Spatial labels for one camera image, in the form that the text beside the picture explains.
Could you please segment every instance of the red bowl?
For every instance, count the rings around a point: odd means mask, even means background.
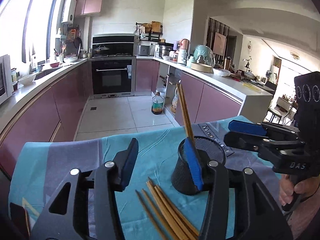
[[[52,67],[52,68],[55,68],[55,67],[57,67],[57,66],[59,66],[59,62],[50,64],[50,67]]]

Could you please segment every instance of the silver screw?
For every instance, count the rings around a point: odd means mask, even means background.
[[[71,171],[70,171],[70,174],[71,175],[77,175],[79,173],[79,169],[72,169]]]
[[[211,167],[217,167],[218,164],[219,163],[217,161],[209,161],[209,166],[211,166]]]
[[[106,162],[106,163],[104,164],[104,166],[107,167],[107,168],[111,168],[111,167],[113,167],[114,165],[115,165],[115,163],[112,162],[112,161]]]
[[[248,174],[248,175],[251,175],[251,174],[253,173],[253,170],[250,169],[250,168],[245,168],[245,169],[244,169],[244,173],[245,173],[245,174]]]

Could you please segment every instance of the microwave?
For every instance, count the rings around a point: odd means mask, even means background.
[[[13,93],[10,56],[0,57],[0,104],[6,101]]]

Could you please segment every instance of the oven handle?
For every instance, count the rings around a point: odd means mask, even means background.
[[[128,70],[128,68],[116,68],[116,69],[96,69],[97,72],[99,71],[111,71],[111,70]]]

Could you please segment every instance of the cooking oil bottle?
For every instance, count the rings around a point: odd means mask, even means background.
[[[163,110],[164,99],[160,96],[160,92],[152,98],[151,112],[154,114],[161,114]]]

